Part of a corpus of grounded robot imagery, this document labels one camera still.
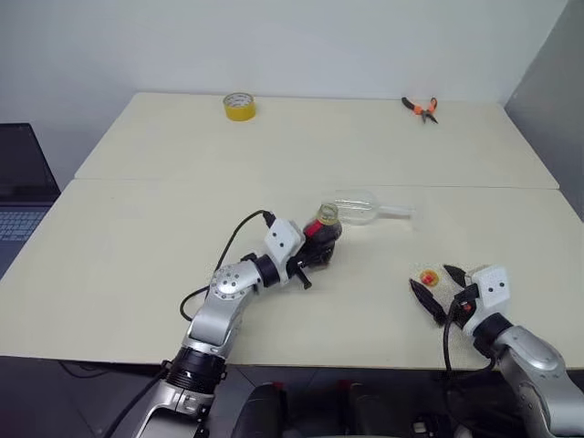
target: pliers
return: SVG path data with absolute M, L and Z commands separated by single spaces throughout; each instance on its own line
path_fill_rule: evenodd
M 430 99 L 430 107 L 428 109 L 423 109 L 419 105 L 414 105 L 411 103 L 408 98 L 401 98 L 401 103 L 407 108 L 408 110 L 412 110 L 413 113 L 417 116 L 422 116 L 422 121 L 425 123 L 426 118 L 430 119 L 434 123 L 438 123 L 436 118 L 434 117 L 434 112 L 436 111 L 436 107 L 438 106 L 438 100 L 436 98 Z

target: laptop keyboard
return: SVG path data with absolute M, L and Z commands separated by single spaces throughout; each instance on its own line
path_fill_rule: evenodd
M 0 212 L 0 242 L 25 241 L 45 212 Z

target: laptop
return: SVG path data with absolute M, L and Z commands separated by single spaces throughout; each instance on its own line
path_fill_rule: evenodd
M 59 195 L 32 126 L 0 123 L 0 278 Z

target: gray wall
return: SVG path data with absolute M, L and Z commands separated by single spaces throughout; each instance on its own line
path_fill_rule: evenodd
M 137 90 L 506 102 L 567 0 L 0 0 L 0 121 L 64 186 Z
M 584 1 L 570 0 L 506 111 L 584 220 Z

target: small orange object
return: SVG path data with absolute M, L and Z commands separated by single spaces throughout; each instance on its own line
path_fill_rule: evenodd
M 430 119 L 434 123 L 438 123 L 438 120 L 436 120 L 433 115 L 436 111 L 436 107 L 438 106 L 438 100 L 436 98 L 430 99 L 430 106 L 428 109 L 424 109 L 420 105 L 414 105 L 408 98 L 401 98 L 401 103 L 403 103 L 405 108 L 413 111 L 416 116 L 422 116 L 422 121 L 424 123 L 426 122 L 426 119 Z
M 426 286 L 431 287 L 436 286 L 440 281 L 440 278 L 438 277 L 438 274 L 436 274 L 431 269 L 426 269 L 420 274 L 420 281 L 422 281 L 422 283 L 424 283 Z

